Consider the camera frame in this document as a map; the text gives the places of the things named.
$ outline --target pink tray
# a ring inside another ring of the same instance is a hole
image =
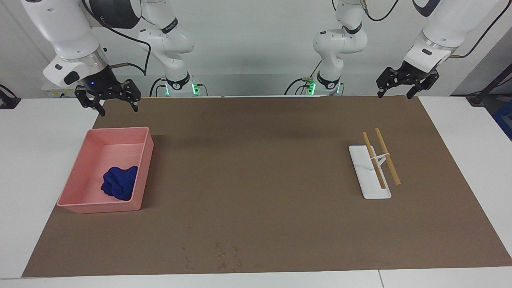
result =
[[[57,205],[81,214],[139,210],[153,146],[148,127],[89,130]],[[132,166],[139,169],[130,200],[118,200],[101,190],[110,168]]]

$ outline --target blue towel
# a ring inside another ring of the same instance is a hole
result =
[[[119,200],[128,201],[132,198],[135,177],[137,177],[137,166],[123,170],[119,167],[112,167],[103,175],[101,189],[105,194],[114,196]]]

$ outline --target white table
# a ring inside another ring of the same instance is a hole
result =
[[[512,143],[463,98],[421,102],[511,253]],[[512,268],[6,279],[21,276],[96,115],[75,99],[24,99],[0,111],[0,288],[512,286]]]

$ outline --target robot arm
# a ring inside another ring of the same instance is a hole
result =
[[[68,87],[75,82],[75,95],[84,108],[91,107],[102,116],[100,100],[120,99],[137,111],[140,91],[132,80],[120,83],[92,34],[78,0],[21,0],[26,12],[52,44],[57,56],[43,74],[53,83]]]
[[[314,38],[313,47],[322,57],[316,76],[321,90],[333,93],[339,84],[343,70],[341,54],[362,51],[368,42],[368,36],[362,29],[363,9],[359,0],[340,0],[336,9],[336,19],[341,29],[326,30]]]
[[[141,30],[139,39],[151,45],[151,54],[162,65],[167,90],[173,93],[197,94],[194,76],[190,75],[179,55],[194,49],[195,40],[191,33],[179,23],[169,1],[142,0],[141,5],[142,17],[153,26]]]
[[[429,90],[439,78],[437,66],[462,44],[469,32],[490,13],[498,0],[413,0],[416,10],[429,22],[416,38],[398,70],[387,67],[377,79],[383,97],[390,88],[413,85],[407,93]]]

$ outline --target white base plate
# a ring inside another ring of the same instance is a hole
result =
[[[391,191],[389,191],[388,183],[384,177],[384,173],[380,170],[380,174],[386,184],[386,189],[382,189],[379,184],[379,179],[375,170],[373,169],[372,159],[368,154],[366,146],[350,146],[350,157],[354,163],[355,173],[361,186],[362,195],[365,199],[389,199],[391,198]]]

